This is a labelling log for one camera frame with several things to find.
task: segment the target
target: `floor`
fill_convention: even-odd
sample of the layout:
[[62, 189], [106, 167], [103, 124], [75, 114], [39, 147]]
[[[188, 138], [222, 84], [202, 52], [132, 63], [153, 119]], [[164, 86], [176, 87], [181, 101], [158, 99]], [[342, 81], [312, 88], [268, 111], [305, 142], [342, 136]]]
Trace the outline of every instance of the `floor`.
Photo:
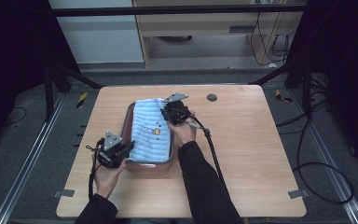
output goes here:
[[[282, 43], [278, 41], [276, 49], [279, 50], [281, 46]], [[246, 84], [282, 65], [280, 56], [276, 56], [276, 60], [272, 64], [259, 65], [244, 35], [193, 36], [189, 41], [182, 37], [164, 37], [153, 40], [150, 64], [147, 67], [118, 68], [114, 72], [88, 72], [84, 75], [106, 85]], [[263, 86], [277, 124], [302, 113], [299, 97], [301, 88], [287, 90], [282, 84], [285, 77], [286, 74], [282, 74]], [[15, 198], [15, 206], [8, 211], [9, 223], [73, 223], [72, 218], [56, 216], [59, 199], [52, 195], [55, 190], [64, 187], [98, 90], [74, 79], [71, 79], [71, 83], [73, 88], [70, 94], [63, 96], [62, 112], [48, 139], [43, 142], [43, 150], [36, 155], [38, 159], [31, 167], [21, 194]], [[277, 100], [276, 90], [281, 90], [282, 96], [291, 98], [293, 102]], [[82, 109], [77, 109], [75, 105], [83, 91], [88, 92], [88, 98]], [[54, 98], [59, 100], [61, 97], [55, 91]], [[323, 100], [322, 95], [315, 94], [313, 104]], [[40, 102], [44, 102], [43, 86], [19, 95], [16, 108], [0, 133], [0, 206], [44, 125], [45, 106]], [[355, 200], [351, 204], [336, 205], [312, 193], [304, 198], [308, 213], [302, 218], [252, 217], [248, 220], [250, 223], [358, 223], [358, 158], [351, 156], [348, 142], [328, 108], [327, 104], [315, 108], [312, 124], [304, 134], [301, 161], [330, 161], [342, 169], [354, 185]], [[303, 126], [304, 120], [300, 119], [278, 129], [293, 168], [296, 167], [297, 147], [301, 137], [297, 131]], [[342, 195], [348, 196], [348, 190], [342, 188], [346, 184], [342, 184], [341, 178], [328, 169], [307, 167], [303, 173], [317, 192], [332, 197], [331, 200], [343, 200]], [[298, 173], [295, 172], [295, 176], [299, 188], [305, 189]]]

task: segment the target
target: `sleeve cuff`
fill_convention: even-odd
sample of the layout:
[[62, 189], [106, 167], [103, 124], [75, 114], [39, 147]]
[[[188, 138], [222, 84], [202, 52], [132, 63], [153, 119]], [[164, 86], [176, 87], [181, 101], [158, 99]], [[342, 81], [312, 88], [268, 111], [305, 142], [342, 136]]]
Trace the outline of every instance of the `sleeve cuff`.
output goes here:
[[106, 217], [109, 221], [115, 220], [117, 208], [113, 203], [99, 194], [94, 194], [92, 200], [96, 203], [96, 210], [99, 214]]

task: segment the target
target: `wooden table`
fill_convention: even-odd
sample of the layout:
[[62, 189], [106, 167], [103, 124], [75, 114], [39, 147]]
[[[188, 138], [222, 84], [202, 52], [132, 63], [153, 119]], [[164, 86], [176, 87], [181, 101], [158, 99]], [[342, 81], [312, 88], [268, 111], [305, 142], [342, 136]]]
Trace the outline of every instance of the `wooden table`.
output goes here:
[[[297, 184], [261, 87], [199, 85], [102, 88], [65, 185], [75, 194], [61, 197], [58, 216], [77, 217], [89, 201], [91, 152], [86, 145], [94, 147], [106, 131], [120, 134], [130, 103], [166, 98], [173, 92], [188, 94], [185, 105], [210, 129], [231, 199], [241, 217], [305, 215], [302, 199], [290, 199], [288, 195], [288, 191], [297, 189]], [[207, 100], [210, 93], [217, 95], [217, 101]], [[197, 141], [213, 165], [201, 131]], [[176, 153], [167, 172], [125, 170], [110, 201], [118, 208], [117, 217], [191, 217]]]

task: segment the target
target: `wire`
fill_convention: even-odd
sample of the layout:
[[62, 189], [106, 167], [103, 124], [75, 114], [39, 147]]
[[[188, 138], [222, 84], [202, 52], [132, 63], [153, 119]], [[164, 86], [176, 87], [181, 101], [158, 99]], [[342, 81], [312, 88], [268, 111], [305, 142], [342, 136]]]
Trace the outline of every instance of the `wire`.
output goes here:
[[182, 114], [190, 117], [191, 119], [193, 119], [194, 121], [196, 121], [199, 124], [200, 128], [204, 132], [206, 139], [208, 140], [209, 148], [211, 149], [211, 153], [212, 153], [212, 157], [213, 157], [214, 166], [216, 167], [217, 176], [219, 177], [220, 183], [222, 184], [224, 190], [226, 191], [227, 196], [229, 197], [228, 188], [227, 188], [225, 179], [223, 177], [222, 171], [220, 169], [219, 161], [217, 159], [216, 152], [214, 150], [214, 146], [213, 146], [213, 142], [212, 142], [212, 138], [211, 138], [211, 132], [209, 131], [209, 129], [205, 128], [202, 125], [202, 123], [196, 118], [196, 116], [191, 114], [189, 111], [185, 111], [185, 110], [181, 110], [181, 109], [177, 109], [177, 108], [170, 108], [170, 109], [175, 110], [179, 113], [182, 113]]
[[[272, 52], [272, 54], [275, 55], [275, 56], [282, 57], [285, 53], [287, 53], [286, 51], [288, 51], [288, 50], [286, 49], [286, 45], [288, 44], [288, 36], [286, 36], [283, 50], [276, 50], [276, 49], [275, 49], [275, 45], [276, 45], [276, 43], [277, 43], [277, 40], [278, 40], [278, 36], [276, 36], [275, 39], [274, 39], [274, 42], [272, 42], [271, 52]], [[277, 54], [276, 51], [283, 51], [283, 54]]]
[[92, 167], [91, 167], [91, 174], [89, 174], [89, 200], [91, 200], [93, 193], [93, 183], [94, 183], [94, 177], [95, 172], [98, 168], [95, 168], [95, 165], [97, 164], [97, 157], [98, 157], [98, 151], [94, 151], [94, 156], [92, 157]]
[[[266, 44], [264, 43], [263, 36], [261, 35], [259, 20], [260, 20], [260, 12], [257, 13], [257, 20], [256, 20], [256, 22], [255, 22], [255, 28], [254, 28], [254, 30], [252, 31], [252, 35], [251, 35], [251, 48], [252, 48], [252, 51], [253, 51], [253, 53], [254, 53], [254, 55], [255, 55], [255, 49], [254, 49], [254, 47], [253, 47], [253, 36], [254, 36], [256, 27], [258, 27], [258, 33], [260, 33], [260, 39], [261, 39], [261, 43], [263, 44], [264, 53], [265, 53], [266, 56], [270, 59], [269, 55], [267, 54]], [[273, 59], [270, 59], [270, 60], [271, 60], [270, 63], [279, 62], [279, 60], [273, 60]], [[257, 62], [258, 65], [268, 65], [268, 64], [270, 64], [270, 63], [259, 63], [257, 60], [256, 60], [256, 62]]]
[[[317, 93], [322, 93], [323, 91], [316, 91], [316, 92], [313, 92], [312, 95], [314, 94], [317, 94]], [[327, 104], [327, 101], [326, 100], [322, 100], [320, 101], [319, 103], [317, 103], [316, 105], [313, 105], [312, 108], [311, 108], [311, 111], [312, 112], [316, 112], [318, 111], [320, 108], [318, 108], [319, 106], [321, 105], [326, 105]], [[303, 118], [304, 116], [306, 115], [306, 113], [303, 113], [297, 117], [294, 117], [292, 119], [289, 119], [281, 124], [277, 124], [276, 126], [277, 127], [281, 127], [283, 125], [287, 125], [287, 124], [290, 124], [290, 123], [293, 123], [294, 121], [296, 120], [299, 120], [301, 118]], [[332, 204], [344, 204], [344, 203], [348, 203], [352, 200], [352, 198], [354, 197], [354, 187], [353, 187], [353, 184], [352, 182], [349, 180], [349, 178], [344, 175], [341, 171], [339, 171], [336, 167], [334, 166], [331, 166], [329, 164], [326, 164], [326, 163], [323, 163], [323, 162], [318, 162], [318, 161], [312, 161], [312, 162], [305, 162], [303, 164], [300, 164], [300, 149], [301, 149], [301, 145], [302, 145], [302, 142], [303, 142], [303, 139], [304, 139], [304, 134], [305, 134], [305, 131], [307, 130], [307, 128], [310, 126], [310, 123], [311, 123], [311, 119], [308, 118], [303, 129], [300, 130], [300, 131], [297, 131], [297, 132], [291, 132], [291, 133], [301, 133], [300, 135], [300, 139], [299, 139], [299, 143], [298, 143], [298, 147], [297, 147], [297, 154], [296, 154], [296, 167], [293, 169], [293, 172], [298, 172], [299, 174], [299, 177], [301, 179], [301, 181], [304, 183], [304, 185], [306, 186], [306, 188], [312, 192], [314, 195], [316, 195], [317, 197], [319, 197], [320, 199], [328, 202], [328, 203], [332, 203]], [[331, 199], [328, 199], [326, 197], [324, 197], [323, 195], [321, 195], [320, 193], [318, 193], [315, 189], [311, 188], [309, 183], [305, 180], [302, 172], [301, 172], [301, 168], [305, 167], [305, 166], [311, 166], [311, 165], [322, 165], [322, 166], [325, 166], [325, 167], [328, 167], [329, 169], [332, 169], [333, 171], [335, 171], [336, 173], [340, 174], [344, 179], [345, 181], [347, 182], [349, 188], [350, 188], [350, 191], [351, 191], [351, 194], [350, 196], [343, 200], [343, 201], [334, 201], [334, 200], [331, 200]]]
[[28, 112], [27, 112], [27, 110], [26, 110], [24, 107], [16, 106], [16, 107], [14, 107], [13, 109], [22, 109], [22, 110], [24, 111], [24, 114], [22, 115], [22, 117], [21, 117], [20, 119], [17, 119], [17, 120], [15, 120], [15, 121], [10, 122], [10, 123], [4, 123], [4, 125], [16, 124], [16, 123], [22, 121], [22, 120], [25, 118], [25, 116], [27, 116], [27, 113], [28, 113]]
[[293, 27], [289, 32], [287, 32], [286, 34], [284, 34], [284, 35], [267, 35], [267, 36], [281, 38], [282, 36], [290, 35], [297, 27], [298, 27], [298, 24], [297, 24], [295, 27]]
[[[311, 119], [307, 119], [306, 121], [306, 125], [304, 126], [304, 129], [302, 130], [301, 136], [300, 136], [300, 140], [298, 143], [298, 148], [297, 148], [297, 156], [296, 156], [296, 163], [297, 163], [297, 167], [293, 169], [293, 172], [297, 171], [300, 179], [302, 180], [302, 182], [304, 183], [304, 185], [307, 187], [307, 189], [312, 192], [314, 195], [316, 195], [317, 197], [319, 197], [320, 199], [328, 202], [328, 203], [333, 203], [333, 204], [344, 204], [344, 203], [348, 203], [352, 200], [353, 196], [354, 196], [354, 187], [352, 182], [348, 179], [347, 176], [345, 176], [342, 172], [340, 172], [336, 167], [333, 167], [329, 164], [323, 163], [323, 162], [306, 162], [303, 164], [300, 164], [300, 149], [301, 149], [301, 145], [302, 145], [302, 141], [304, 139], [304, 134], [306, 129], [308, 128], [308, 126], [310, 126], [310, 122]], [[330, 200], [327, 199], [326, 197], [322, 196], [320, 193], [318, 193], [315, 189], [311, 188], [310, 185], [308, 184], [308, 182], [305, 180], [302, 172], [301, 172], [301, 168], [305, 167], [305, 166], [309, 166], [309, 165], [322, 165], [322, 166], [326, 166], [332, 170], [334, 170], [335, 172], [339, 173], [341, 176], [344, 177], [345, 181], [348, 183], [348, 186], [350, 187], [351, 190], [351, 195], [344, 201], [334, 201], [334, 200]]]
[[284, 65], [286, 63], [286, 59], [287, 59], [287, 56], [289, 54], [288, 49], [289, 49], [289, 35], [286, 36], [285, 41], [284, 41], [283, 54], [282, 54], [282, 57], [281, 57], [281, 65]]

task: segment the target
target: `white cabinet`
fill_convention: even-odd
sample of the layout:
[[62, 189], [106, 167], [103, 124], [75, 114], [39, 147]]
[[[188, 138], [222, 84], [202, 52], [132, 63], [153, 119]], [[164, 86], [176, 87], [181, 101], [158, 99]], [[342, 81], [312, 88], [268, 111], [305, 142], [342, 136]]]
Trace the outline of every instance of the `white cabinet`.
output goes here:
[[[49, 2], [52, 8], [132, 7], [131, 0], [49, 0]], [[87, 64], [144, 62], [134, 16], [57, 19], [80, 67]]]

